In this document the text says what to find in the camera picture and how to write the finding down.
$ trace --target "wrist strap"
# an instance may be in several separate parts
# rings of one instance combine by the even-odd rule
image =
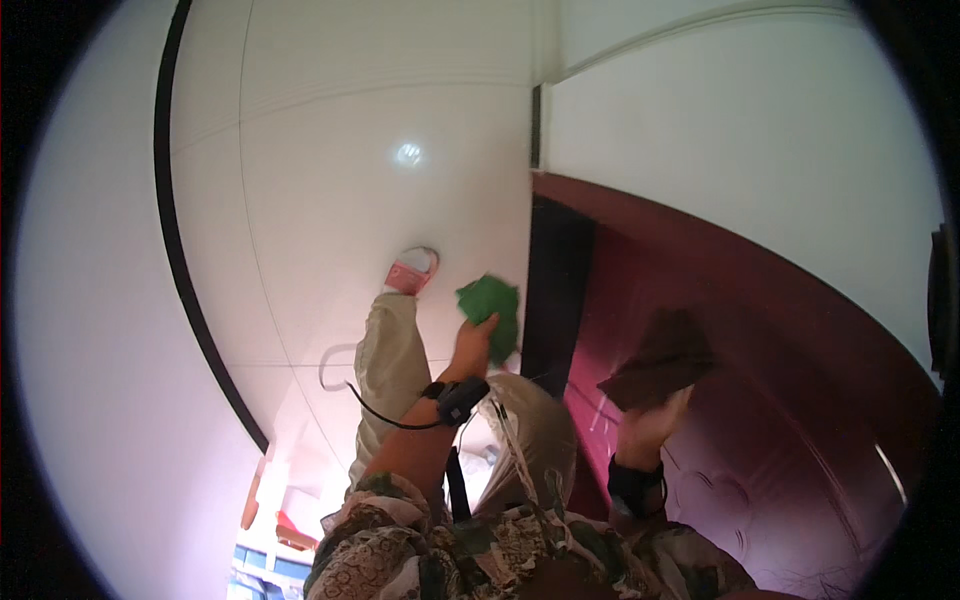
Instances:
[[[611,456],[610,465],[607,467],[607,473],[610,476],[607,480],[607,492],[614,498],[614,502],[617,499],[622,502],[635,518],[646,518],[661,511],[666,506],[667,496],[663,462],[660,462],[653,472],[648,472],[620,466],[614,460],[615,458],[616,454]],[[662,490],[663,501],[655,511],[647,512],[646,498],[653,488]]]

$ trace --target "black strap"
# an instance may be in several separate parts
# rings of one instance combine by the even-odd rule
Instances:
[[[464,473],[460,470],[460,456],[457,448],[453,446],[446,456],[446,483],[450,485],[450,512],[453,514],[453,522],[469,519],[471,515],[467,502],[467,484],[464,483]]]

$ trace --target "foot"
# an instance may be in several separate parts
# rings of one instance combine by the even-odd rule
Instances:
[[[383,293],[416,296],[437,273],[439,266],[440,257],[435,250],[424,246],[405,250],[390,268],[383,282]]]

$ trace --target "white tile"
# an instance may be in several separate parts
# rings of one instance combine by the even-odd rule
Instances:
[[[221,356],[228,364],[285,364],[247,223],[239,128],[174,154],[171,168],[183,253]]]
[[[359,341],[387,269],[411,246],[441,256],[420,295],[429,358],[452,351],[463,321],[456,288],[490,271],[525,289],[527,89],[388,89],[242,127],[259,264],[292,364],[319,364],[328,348]],[[394,162],[403,143],[421,148],[413,167]]]
[[[243,116],[397,85],[516,85],[529,92],[531,2],[257,2]]]
[[[252,0],[203,0],[187,14],[174,74],[170,136],[174,151],[235,125]]]
[[[356,458],[356,432],[361,410],[360,402],[343,383],[349,381],[356,385],[353,367],[324,368],[323,385],[319,368],[294,367],[293,370],[306,394],[310,410],[333,446],[339,462],[349,468]]]
[[[253,419],[283,452],[309,437],[311,425],[317,427],[290,367],[231,365],[227,369]]]

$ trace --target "patterned shirt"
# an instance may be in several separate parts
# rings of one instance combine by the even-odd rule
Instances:
[[[574,562],[620,598],[700,600],[756,587],[740,563],[686,525],[624,539],[562,502],[540,506],[435,525],[416,487],[375,473],[358,483],[321,543],[304,596],[518,598],[542,560]]]

